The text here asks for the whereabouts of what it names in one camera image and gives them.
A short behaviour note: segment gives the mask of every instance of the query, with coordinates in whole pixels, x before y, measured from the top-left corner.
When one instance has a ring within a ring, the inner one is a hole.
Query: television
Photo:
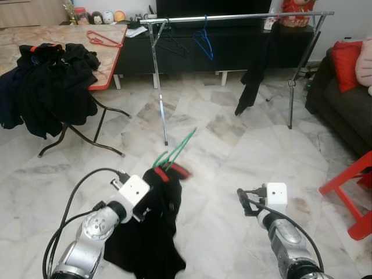
[[[156,9],[158,18],[244,15],[267,13],[270,4],[271,0],[156,0]],[[224,20],[210,22],[208,26],[252,26],[260,22],[261,19]]]

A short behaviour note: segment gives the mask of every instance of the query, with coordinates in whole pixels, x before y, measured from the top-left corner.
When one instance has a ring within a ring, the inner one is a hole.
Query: white cabinet leg
[[[120,80],[119,80],[119,75],[114,74],[114,81],[115,81],[116,89],[118,89],[118,90],[121,89]]]
[[[156,81],[156,74],[152,74],[152,79],[153,79],[153,88],[157,89],[158,88],[158,82]]]
[[[221,86],[226,85],[226,79],[227,79],[227,71],[222,71]]]

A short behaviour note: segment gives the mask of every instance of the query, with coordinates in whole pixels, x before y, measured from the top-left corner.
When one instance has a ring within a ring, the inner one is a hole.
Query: red cushion
[[[332,49],[339,90],[344,93],[359,85],[355,64],[362,50],[363,41],[336,42]]]

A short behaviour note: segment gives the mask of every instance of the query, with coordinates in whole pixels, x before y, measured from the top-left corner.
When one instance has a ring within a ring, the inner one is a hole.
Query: paper
[[[136,29],[127,29],[127,33],[126,33],[126,37],[128,38],[133,38],[137,35],[140,35],[141,33],[143,32],[146,32],[147,31],[147,28],[141,26],[139,28],[136,28]]]

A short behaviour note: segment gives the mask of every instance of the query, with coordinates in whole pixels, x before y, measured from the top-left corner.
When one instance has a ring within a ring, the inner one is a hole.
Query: black cabinet
[[[297,67],[313,35],[310,26],[304,28],[280,27],[276,58],[270,67]],[[213,60],[192,38],[195,29],[165,30],[156,45],[160,73],[191,71],[244,70],[257,53],[257,48],[269,35],[258,27],[208,28],[213,48]],[[185,52],[169,34],[187,49]],[[115,74],[154,73],[148,32],[126,38],[116,64]]]

